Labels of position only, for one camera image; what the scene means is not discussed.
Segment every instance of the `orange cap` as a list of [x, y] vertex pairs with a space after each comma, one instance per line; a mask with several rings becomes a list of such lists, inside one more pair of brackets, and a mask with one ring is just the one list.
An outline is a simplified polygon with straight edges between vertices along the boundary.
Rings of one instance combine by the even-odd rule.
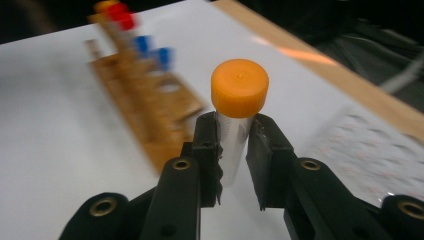
[[101, 1], [94, 4], [93, 8], [94, 8], [94, 11], [96, 11], [96, 13], [103, 13], [106, 11], [108, 7], [115, 5], [117, 3], [119, 3], [119, 1], [116, 1], [116, 0]]
[[268, 84], [268, 74], [259, 64], [247, 59], [225, 61], [212, 73], [212, 103], [227, 117], [251, 117], [262, 109]]

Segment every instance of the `white surface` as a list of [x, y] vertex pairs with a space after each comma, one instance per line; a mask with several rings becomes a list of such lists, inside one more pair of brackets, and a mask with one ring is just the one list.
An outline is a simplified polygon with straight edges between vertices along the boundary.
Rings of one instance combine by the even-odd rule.
[[300, 155], [323, 161], [353, 195], [375, 206], [394, 194], [424, 201], [424, 148], [360, 109], [344, 109]]
[[[270, 76], [262, 113], [295, 149], [355, 105], [209, 3], [189, 0], [140, 16], [138, 30], [176, 50], [174, 71], [205, 102], [219, 63], [248, 58], [262, 65]], [[87, 65], [83, 41], [93, 38], [102, 35], [86, 26], [0, 46], [0, 239], [57, 239], [89, 197], [110, 191], [132, 199], [157, 183]], [[240, 167], [222, 205], [202, 209], [202, 239], [287, 239], [282, 210], [259, 211], [246, 163]]]

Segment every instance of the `perforated surface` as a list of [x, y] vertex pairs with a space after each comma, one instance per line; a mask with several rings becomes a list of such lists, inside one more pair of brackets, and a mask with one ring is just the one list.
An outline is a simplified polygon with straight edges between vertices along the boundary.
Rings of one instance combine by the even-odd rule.
[[380, 206], [387, 195], [424, 200], [424, 148], [363, 111], [343, 111], [301, 156], [327, 164], [357, 197]]

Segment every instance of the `test tube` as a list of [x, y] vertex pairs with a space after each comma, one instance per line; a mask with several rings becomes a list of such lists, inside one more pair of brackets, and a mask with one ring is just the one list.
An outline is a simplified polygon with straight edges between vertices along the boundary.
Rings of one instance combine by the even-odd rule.
[[151, 55], [151, 36], [143, 35], [134, 39], [136, 49], [138, 50], [141, 59], [148, 59]]
[[156, 63], [156, 68], [149, 72], [152, 77], [162, 77], [164, 82], [169, 82], [170, 71], [172, 68], [173, 49], [163, 47], [151, 52], [151, 57]]
[[134, 40], [136, 39], [135, 21], [132, 13], [124, 12], [119, 14], [116, 22], [118, 23], [120, 37], [125, 42], [127, 47], [134, 47]]
[[219, 165], [224, 187], [234, 182], [253, 117], [265, 103], [268, 85], [266, 71], [247, 59], [223, 62], [212, 74], [211, 97], [223, 149]]

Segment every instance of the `wooden test tube rack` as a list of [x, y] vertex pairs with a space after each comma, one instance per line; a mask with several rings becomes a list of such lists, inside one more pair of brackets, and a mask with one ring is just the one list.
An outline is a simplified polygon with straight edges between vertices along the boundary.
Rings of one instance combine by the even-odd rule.
[[117, 50], [114, 55], [101, 57], [96, 42], [88, 41], [95, 58], [91, 65], [160, 172], [166, 161], [180, 155], [184, 142], [192, 141], [186, 121], [202, 110], [203, 103], [172, 73], [152, 75], [157, 69], [156, 62], [141, 60], [103, 15], [89, 18], [101, 27]]

